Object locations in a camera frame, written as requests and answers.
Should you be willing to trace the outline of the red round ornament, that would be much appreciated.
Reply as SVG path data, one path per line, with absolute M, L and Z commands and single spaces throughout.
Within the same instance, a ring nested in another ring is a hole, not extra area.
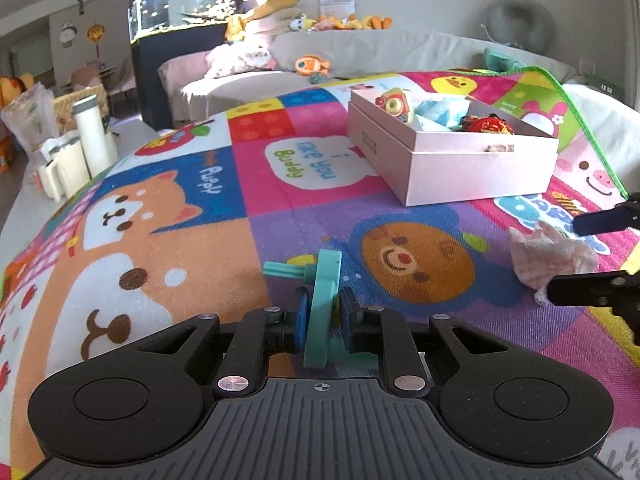
M 496 114 L 487 116 L 466 115 L 461 119 L 464 132 L 513 134 L 513 128 Z

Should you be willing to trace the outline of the clear plastic bag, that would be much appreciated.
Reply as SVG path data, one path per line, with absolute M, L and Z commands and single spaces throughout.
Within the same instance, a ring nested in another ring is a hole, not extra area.
M 2 110 L 1 119 L 27 153 L 37 151 L 44 141 L 60 135 L 53 92 L 40 82 Z

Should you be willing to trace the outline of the glass fish tank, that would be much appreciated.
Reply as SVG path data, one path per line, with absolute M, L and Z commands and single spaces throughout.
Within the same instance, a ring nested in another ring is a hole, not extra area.
M 227 24 L 239 0 L 134 0 L 128 8 L 130 44 L 194 27 Z

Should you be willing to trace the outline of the beige sofa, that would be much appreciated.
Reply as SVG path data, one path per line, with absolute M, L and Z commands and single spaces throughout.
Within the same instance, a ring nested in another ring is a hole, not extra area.
M 310 87 L 309 79 L 296 74 L 294 68 L 297 59 L 307 54 L 330 62 L 329 81 L 386 73 L 484 68 L 486 48 L 511 55 L 526 66 L 540 66 L 562 82 L 577 75 L 575 67 L 548 56 L 426 30 L 285 32 L 261 40 L 268 42 L 277 61 L 274 70 L 217 79 L 204 75 L 189 82 L 172 98 L 174 123 L 197 122 L 232 107 Z

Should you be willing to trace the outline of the white thermos bottle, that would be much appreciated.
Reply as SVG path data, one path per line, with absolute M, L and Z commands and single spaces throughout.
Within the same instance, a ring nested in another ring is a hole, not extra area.
M 94 94 L 75 102 L 73 118 L 80 134 L 80 142 L 91 177 L 96 177 L 113 165 L 110 140 Z

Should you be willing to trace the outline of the blue tissue pack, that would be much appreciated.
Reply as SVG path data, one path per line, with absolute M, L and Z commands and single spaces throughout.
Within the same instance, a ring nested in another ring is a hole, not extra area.
M 442 98 L 441 100 L 425 100 L 415 109 L 416 122 L 424 131 L 454 131 L 470 109 L 467 99 Z

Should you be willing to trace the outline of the grey neck pillow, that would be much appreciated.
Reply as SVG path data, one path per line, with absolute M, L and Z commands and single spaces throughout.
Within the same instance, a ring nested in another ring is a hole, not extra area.
M 548 53 L 555 40 L 555 20 L 535 0 L 496 0 L 480 27 L 495 44 L 537 54 Z

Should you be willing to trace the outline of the orange fish plush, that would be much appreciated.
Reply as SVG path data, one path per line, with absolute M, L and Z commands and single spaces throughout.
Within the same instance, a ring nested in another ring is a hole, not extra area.
M 305 77 L 313 74 L 326 76 L 330 70 L 330 62 L 322 60 L 317 55 L 303 55 L 295 62 L 294 68 L 296 73 Z

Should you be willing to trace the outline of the yellow orange plush row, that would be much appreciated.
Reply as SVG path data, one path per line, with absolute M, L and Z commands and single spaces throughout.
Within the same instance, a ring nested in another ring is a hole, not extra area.
M 334 18 L 334 16 L 320 16 L 318 20 L 307 18 L 302 14 L 299 18 L 294 18 L 288 28 L 292 32 L 325 32 L 326 30 L 365 30 L 390 29 L 393 26 L 393 19 L 390 16 L 381 18 L 378 15 L 369 15 L 365 18 L 357 18 L 355 14 L 350 14 L 347 18 Z

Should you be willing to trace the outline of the white pitcher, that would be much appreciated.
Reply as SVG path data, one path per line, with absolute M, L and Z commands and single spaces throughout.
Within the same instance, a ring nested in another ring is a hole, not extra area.
M 37 180 L 51 200 L 72 198 L 90 181 L 79 138 L 52 138 L 44 141 L 36 157 Z

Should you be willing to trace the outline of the pink white plush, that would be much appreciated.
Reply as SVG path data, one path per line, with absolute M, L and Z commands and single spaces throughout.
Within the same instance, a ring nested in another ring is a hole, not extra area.
M 206 55 L 208 71 L 205 76 L 212 79 L 249 72 L 274 70 L 277 61 L 264 40 L 243 40 L 233 44 L 221 44 Z

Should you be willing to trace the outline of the colourful cartoon play mat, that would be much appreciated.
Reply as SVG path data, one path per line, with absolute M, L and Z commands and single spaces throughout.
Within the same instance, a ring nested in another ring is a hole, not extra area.
M 455 94 L 448 79 L 466 84 Z M 354 90 L 483 102 L 559 140 L 546 192 L 405 206 L 348 136 Z M 86 184 L 8 265 L 6 479 L 634 479 L 639 345 L 609 307 L 540 306 L 508 229 L 547 222 L 639 273 L 639 115 L 538 67 L 285 93 L 155 140 Z M 372 372 L 307 370 L 266 261 L 342 253 Z

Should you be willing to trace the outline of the pink cardboard box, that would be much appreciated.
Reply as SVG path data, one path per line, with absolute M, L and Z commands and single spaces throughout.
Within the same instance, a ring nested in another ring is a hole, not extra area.
M 512 134 L 453 132 L 426 120 L 406 124 L 383 110 L 376 90 L 354 90 L 348 136 L 405 206 L 484 200 L 547 191 L 559 140 L 477 100 L 469 112 L 495 113 Z

